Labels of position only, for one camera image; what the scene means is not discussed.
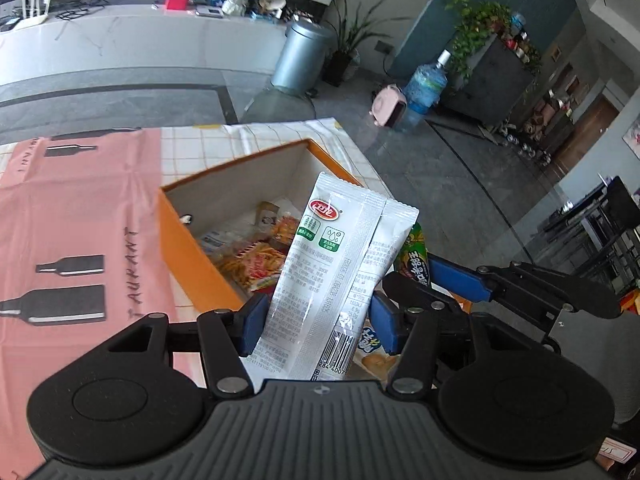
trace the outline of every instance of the tablecloth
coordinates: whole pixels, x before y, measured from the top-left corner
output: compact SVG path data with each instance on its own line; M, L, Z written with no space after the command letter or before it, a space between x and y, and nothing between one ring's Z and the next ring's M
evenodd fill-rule
M0 478L26 476L43 460L25 417L37 384L147 312L165 312L172 321L196 316L161 261L158 187L305 138L363 186L390 196L332 118L80 132L0 146L0 310L2 301L23 300L18 309L11 303L10 316L0 316ZM104 268L87 269L86 256ZM43 264L50 272L42 272ZM69 265L76 269L64 271ZM24 298L42 290L62 290L60 305L80 294L82 310L28 314ZM203 384L197 360L175 365Z

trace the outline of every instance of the cable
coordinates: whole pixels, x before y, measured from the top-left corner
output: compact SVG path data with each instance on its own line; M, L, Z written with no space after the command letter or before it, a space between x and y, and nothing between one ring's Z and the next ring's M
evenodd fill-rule
M70 9L63 10L56 15L56 18L65 22L70 22L71 20L76 20L82 16L87 16L97 12L98 10L104 9L104 7L109 5L109 2L107 0L79 0L77 2L73 2L71 5L72 7Z
M386 71L386 67L385 67L386 58L389 57L390 54L391 54L390 52L387 52L385 54L385 57L382 58L382 70L385 71L386 75L388 75L391 79L393 79L394 77L389 72Z

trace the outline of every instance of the red logo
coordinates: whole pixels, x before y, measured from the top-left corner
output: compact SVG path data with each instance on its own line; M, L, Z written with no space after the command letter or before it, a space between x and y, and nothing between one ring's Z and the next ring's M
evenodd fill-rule
M311 211L325 220L335 220L340 214L334 206L328 204L324 200L312 200L309 202L309 207Z

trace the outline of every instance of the green plant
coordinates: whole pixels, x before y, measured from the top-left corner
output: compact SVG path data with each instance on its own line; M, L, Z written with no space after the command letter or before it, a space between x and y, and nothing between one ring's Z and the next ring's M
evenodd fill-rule
M529 44L529 51L527 52L527 55L529 56L527 70L529 70L529 72L531 72L533 75L537 76L538 74L540 74L540 67L542 65L542 56L540 55L540 51L536 49L532 44Z
M362 3L358 3L355 17L351 20L347 0L343 0L344 9L342 12L340 12L338 0L331 1L332 4L334 4L335 11L338 15L338 23L336 25L331 22L327 23L335 31L336 39L338 41L338 50L347 55L350 55L360 43L368 38L391 38L389 34L373 31L373 29L378 25L386 22L402 22L411 19L405 16L397 18L383 18L380 20L374 19L373 13L376 12L376 9L385 2L385 0L380 0L376 4L373 4L362 16Z
M466 60L484 46L491 34L511 22L511 9L498 2L473 3L471 0L450 0L445 9L457 10L462 18L451 44L449 69L467 80L471 70Z

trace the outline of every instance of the wooden door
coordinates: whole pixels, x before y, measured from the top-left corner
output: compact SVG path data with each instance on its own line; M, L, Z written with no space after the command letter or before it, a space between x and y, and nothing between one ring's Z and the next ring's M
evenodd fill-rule
M554 157L565 174L578 164L617 116L618 110L603 96L593 102Z

